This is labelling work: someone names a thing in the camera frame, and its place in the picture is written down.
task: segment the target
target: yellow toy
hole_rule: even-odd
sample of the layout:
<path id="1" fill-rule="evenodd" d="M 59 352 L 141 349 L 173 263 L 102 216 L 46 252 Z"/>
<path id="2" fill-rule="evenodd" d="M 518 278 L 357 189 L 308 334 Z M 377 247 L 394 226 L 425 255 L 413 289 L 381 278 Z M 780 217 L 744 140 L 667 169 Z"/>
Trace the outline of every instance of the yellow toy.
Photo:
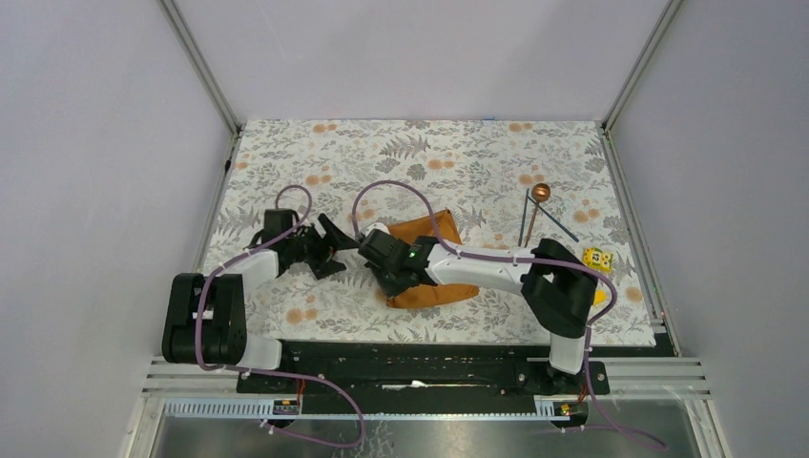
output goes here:
<path id="1" fill-rule="evenodd" d="M 588 248 L 584 250 L 582 261 L 590 269 L 600 270 L 605 273 L 612 271 L 612 253 L 610 252 L 601 251 L 598 248 Z"/>

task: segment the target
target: folded cloth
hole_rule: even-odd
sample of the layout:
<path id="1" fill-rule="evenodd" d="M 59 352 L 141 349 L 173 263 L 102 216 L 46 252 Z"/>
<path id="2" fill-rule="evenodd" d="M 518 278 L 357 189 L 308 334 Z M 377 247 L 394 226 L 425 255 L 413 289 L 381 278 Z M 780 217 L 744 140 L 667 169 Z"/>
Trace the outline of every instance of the folded cloth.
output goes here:
<path id="1" fill-rule="evenodd" d="M 455 226 L 455 219 L 449 213 L 449 210 L 436 213 L 435 218 L 438 222 L 438 231 L 444 239 L 461 243 L 458 227 Z M 435 236 L 429 217 L 400 222 L 399 224 L 388 226 L 387 229 L 390 231 L 391 236 L 402 239 L 407 243 L 413 243 L 419 236 Z M 394 308 L 432 307 L 433 305 L 474 298 L 479 292 L 480 288 L 468 284 L 442 284 L 439 286 L 422 284 L 407 289 L 395 298 L 388 299 L 387 306 Z"/>

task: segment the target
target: wire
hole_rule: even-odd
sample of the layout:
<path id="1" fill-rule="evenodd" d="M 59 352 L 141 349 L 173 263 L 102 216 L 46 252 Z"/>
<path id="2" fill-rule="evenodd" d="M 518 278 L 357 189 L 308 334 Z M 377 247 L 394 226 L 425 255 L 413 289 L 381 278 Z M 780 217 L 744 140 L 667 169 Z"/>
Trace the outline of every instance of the wire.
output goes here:
<path id="1" fill-rule="evenodd" d="M 604 315 L 606 315 L 610 310 L 612 310 L 612 308 L 615 306 L 615 302 L 618 300 L 618 291 L 615 289 L 615 285 L 612 284 L 612 282 L 610 281 L 610 279 L 606 275 L 602 274 L 601 272 L 597 272 L 595 270 L 592 270 L 592 269 L 590 269 L 589 267 L 587 267 L 585 265 L 574 263 L 574 262 L 565 262 L 565 261 L 562 261 L 562 260 L 545 260 L 545 259 L 541 259 L 541 258 L 509 258 L 509 257 L 504 257 L 504 256 L 482 255 L 482 254 L 478 254 L 478 253 L 467 253 L 467 252 L 458 253 L 458 251 L 456 251 L 455 248 L 450 246 L 446 242 L 446 240 L 444 240 L 444 237 L 441 236 L 441 232 L 438 229 L 438 221 L 436 221 L 436 219 L 435 219 L 435 213 L 433 212 L 432 206 L 429 204 L 429 201 L 427 200 L 427 197 L 425 197 L 424 194 L 422 194 L 421 192 L 419 192 L 419 190 L 417 190 L 416 188 L 410 186 L 409 184 L 402 183 L 401 181 L 396 181 L 396 180 L 393 180 L 393 179 L 383 179 L 383 180 L 380 180 L 380 181 L 373 182 L 373 183 L 365 186 L 360 191 L 360 193 L 357 194 L 357 197 L 354 199 L 354 205 L 351 207 L 351 223 L 354 226 L 354 233 L 357 236 L 359 236 L 359 234 L 360 234 L 360 224 L 359 224 L 359 222 L 357 220 L 357 207 L 359 206 L 360 201 L 362 200 L 365 193 L 367 193 L 371 189 L 373 189 L 373 188 L 375 188 L 377 186 L 381 186 L 383 184 L 391 184 L 391 185 L 394 185 L 394 186 L 399 186 L 401 188 L 405 188 L 406 190 L 412 192 L 413 194 L 416 195 L 416 197 L 418 197 L 419 199 L 422 200 L 422 202 L 425 204 L 425 206 L 427 208 L 427 212 L 429 213 L 430 222 L 432 223 L 432 230 L 433 230 L 433 233 L 435 234 L 435 238 L 438 240 L 438 242 L 441 244 L 441 246 L 443 246 L 449 253 L 452 253 L 453 255 L 460 256 L 461 258 L 469 258 L 469 259 L 472 259 L 472 260 L 492 260 L 492 261 L 497 261 L 497 262 L 520 262 L 520 263 L 545 264 L 545 265 L 552 265 L 552 266 L 556 266 L 556 267 L 564 267 L 564 268 L 568 268 L 568 269 L 572 269 L 572 270 L 577 270 L 577 271 L 582 272 L 584 274 L 590 275 L 591 277 L 595 277 L 595 278 L 599 279 L 601 282 L 603 282 L 605 285 L 607 285 L 607 288 L 610 289 L 610 295 L 611 295 L 610 296 L 610 302 L 601 311 L 599 311 L 598 313 L 593 315 L 592 318 L 590 318 L 587 321 L 587 326 L 586 326 L 586 329 L 585 329 L 585 340 L 584 340 L 585 352 L 584 352 L 584 358 L 583 358 L 583 361 L 582 361 L 582 366 L 584 366 L 585 383 L 586 383 L 586 386 L 587 386 L 587 390 L 590 393 L 590 397 L 592 398 L 592 403 L 595 406 L 595 408 L 598 410 L 598 412 L 601 413 L 601 415 L 604 417 L 604 419 L 607 420 L 607 423 L 609 423 L 609 425 L 608 426 L 606 426 L 606 425 L 594 425 L 594 426 L 591 426 L 589 428 L 590 429 L 610 429 L 610 430 L 618 431 L 621 434 L 623 434 L 624 436 L 626 436 L 627 439 L 634 442 L 635 444 L 638 444 L 638 445 L 640 445 L 642 447 L 649 448 L 649 449 L 652 449 L 652 450 L 665 451 L 665 450 L 669 449 L 669 446 L 663 440 L 661 440 L 660 438 L 652 435 L 649 432 L 641 431 L 640 429 L 636 429 L 636 428 L 633 428 L 633 427 L 622 427 L 621 425 L 617 424 L 610 417 L 610 415 L 608 415 L 607 412 L 604 411 L 604 409 L 602 408 L 602 406 L 600 405 L 598 400 L 595 398 L 595 390 L 592 389 L 592 380 L 591 380 L 591 374 L 590 374 L 590 350 L 591 350 L 590 340 L 591 340 L 591 337 L 592 337 L 592 324 L 595 323 L 596 321 L 598 321 Z M 636 439 L 635 436 L 638 436 L 638 435 L 649 438 L 653 442 L 649 443 L 648 441 L 641 441 L 639 439 Z"/>
<path id="2" fill-rule="evenodd" d="M 323 439 L 319 439 L 317 437 L 307 436 L 305 434 L 300 434 L 294 431 L 287 431 L 286 429 L 275 427 L 271 427 L 270 431 L 271 432 L 277 431 L 287 436 L 295 437 L 308 442 L 313 442 L 315 444 L 321 444 L 323 446 L 330 446 L 334 448 L 353 448 L 358 446 L 365 440 L 365 429 L 366 429 L 365 418 L 363 417 L 363 413 L 360 410 L 360 407 L 357 405 L 357 402 L 354 401 L 354 399 L 348 393 L 346 393 L 345 390 L 335 385 L 333 382 L 318 377 L 313 377 L 311 375 L 293 374 L 290 372 L 281 372 L 277 370 L 254 369 L 251 367 L 239 367 L 236 365 L 206 364 L 204 358 L 202 357 L 202 313 L 205 310 L 205 303 L 207 303 L 208 299 L 208 291 L 211 289 L 211 282 L 214 280 L 214 278 L 217 275 L 221 274 L 223 271 L 225 271 L 228 267 L 231 267 L 234 264 L 237 264 L 247 259 L 248 257 L 255 255 L 257 252 L 272 246 L 274 243 L 277 243 L 280 240 L 284 239 L 285 237 L 289 236 L 290 234 L 294 233 L 303 225 L 303 222 L 309 216 L 309 212 L 311 212 L 312 210 L 312 193 L 310 193 L 308 189 L 304 188 L 303 186 L 300 186 L 299 184 L 292 184 L 280 190 L 280 192 L 276 196 L 276 208 L 278 208 L 279 206 L 280 197 L 283 195 L 283 193 L 289 191 L 290 189 L 300 189 L 304 193 L 306 193 L 308 203 L 306 205 L 306 210 L 303 212 L 303 216 L 300 219 L 298 219 L 295 222 L 295 224 L 293 224 L 292 227 L 284 231 L 282 234 L 253 249 L 247 250 L 239 254 L 238 256 L 231 258 L 230 260 L 227 260 L 226 262 L 220 264 L 219 267 L 214 269 L 213 272 L 211 272 L 208 275 L 208 277 L 205 278 L 205 283 L 202 285 L 202 290 L 199 293 L 199 303 L 197 304 L 197 319 L 194 322 L 194 353 L 197 357 L 197 364 L 203 370 L 216 370 L 224 368 L 228 370 L 235 370 L 236 372 L 250 372 L 253 374 L 266 375 L 270 377 L 283 377 L 286 379 L 294 379 L 301 381 L 309 380 L 312 382 L 317 382 L 322 385 L 326 385 L 334 389 L 341 396 L 343 396 L 345 400 L 348 401 L 349 404 L 351 404 L 351 407 L 354 408 L 354 411 L 357 413 L 357 417 L 360 420 L 360 437 L 356 441 L 351 443 L 330 442 L 325 441 Z"/>

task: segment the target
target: table surface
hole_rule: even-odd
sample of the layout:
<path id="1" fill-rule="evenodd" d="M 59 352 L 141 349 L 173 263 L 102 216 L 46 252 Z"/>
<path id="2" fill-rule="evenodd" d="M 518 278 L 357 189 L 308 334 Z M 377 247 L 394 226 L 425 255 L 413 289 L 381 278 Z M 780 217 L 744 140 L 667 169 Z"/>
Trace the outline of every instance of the table surface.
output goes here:
<path id="1" fill-rule="evenodd" d="M 593 327 L 593 344 L 653 345 L 649 315 L 604 152 L 593 122 L 254 120 L 245 127 L 203 263 L 210 272 L 232 258 L 260 229 L 287 184 L 314 197 L 313 217 L 325 213 L 347 234 L 354 197 L 379 179 L 422 191 L 434 209 L 455 217 L 465 245 L 517 245 L 526 189 L 543 181 L 543 208 L 578 238 L 574 242 L 541 213 L 532 239 L 557 239 L 576 256 L 597 247 L 613 253 L 609 277 L 615 308 Z M 290 192 L 280 206 L 302 212 L 305 197 Z M 394 223 L 426 215 L 407 190 L 370 191 L 361 224 Z M 347 270 L 316 281 L 297 264 L 246 298 L 247 326 L 272 338 L 359 342 L 547 344 L 522 297 L 481 289 L 473 299 L 419 310 L 389 308 L 355 250 L 340 252 Z M 609 296 L 599 285 L 592 312 Z"/>

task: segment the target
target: gray wall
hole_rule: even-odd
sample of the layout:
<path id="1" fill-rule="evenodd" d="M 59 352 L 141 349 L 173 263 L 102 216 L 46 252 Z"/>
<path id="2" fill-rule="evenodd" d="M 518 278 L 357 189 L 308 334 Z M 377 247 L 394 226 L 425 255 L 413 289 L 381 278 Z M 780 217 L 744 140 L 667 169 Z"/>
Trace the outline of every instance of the gray wall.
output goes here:
<path id="1" fill-rule="evenodd" d="M 804 0 L 686 2 L 614 134 L 739 457 L 809 455 L 807 17 Z"/>
<path id="2" fill-rule="evenodd" d="M 587 120 L 666 0 L 178 3 L 242 120 Z"/>
<path id="3" fill-rule="evenodd" d="M 0 456 L 111 457 L 228 140 L 155 1 L 3 2 Z"/>

